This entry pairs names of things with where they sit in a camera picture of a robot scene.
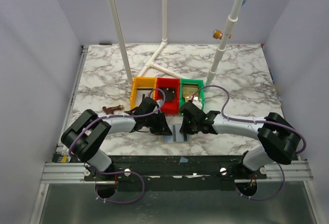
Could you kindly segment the beige card holder wallet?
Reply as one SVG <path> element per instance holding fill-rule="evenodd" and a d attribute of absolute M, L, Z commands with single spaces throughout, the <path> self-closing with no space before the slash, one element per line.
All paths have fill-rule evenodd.
<path fill-rule="evenodd" d="M 190 143 L 191 135 L 181 133 L 181 124 L 169 125 L 169 129 L 172 132 L 171 136 L 161 135 L 159 136 L 159 141 L 164 144 L 173 144 L 173 143 Z"/>

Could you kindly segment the white striped card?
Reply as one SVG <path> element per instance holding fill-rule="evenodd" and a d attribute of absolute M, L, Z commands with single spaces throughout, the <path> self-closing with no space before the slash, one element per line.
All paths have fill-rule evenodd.
<path fill-rule="evenodd" d="M 174 143 L 189 142 L 189 136 L 185 133 L 180 132 L 181 125 L 173 125 L 172 134 Z"/>

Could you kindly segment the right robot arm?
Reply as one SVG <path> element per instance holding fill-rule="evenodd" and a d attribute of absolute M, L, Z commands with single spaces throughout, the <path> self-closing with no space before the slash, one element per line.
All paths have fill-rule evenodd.
<path fill-rule="evenodd" d="M 251 173 L 273 162 L 289 165 L 297 154 L 301 135 L 277 113 L 264 118 L 226 117 L 220 111 L 204 113 L 191 101 L 179 112 L 183 116 L 181 133 L 231 134 L 258 140 L 261 145 L 240 158 L 237 167 L 241 171 Z"/>

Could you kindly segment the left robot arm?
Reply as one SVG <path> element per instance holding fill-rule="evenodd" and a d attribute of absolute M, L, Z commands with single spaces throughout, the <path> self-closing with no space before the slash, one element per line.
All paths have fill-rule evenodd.
<path fill-rule="evenodd" d="M 108 134 L 132 133 L 146 127 L 153 135 L 172 135 L 165 114 L 159 110 L 161 105 L 161 101 L 145 97 L 138 107 L 122 115 L 104 117 L 87 109 L 63 133 L 61 142 L 69 149 L 70 156 L 104 172 L 112 164 L 111 158 L 100 149 Z"/>

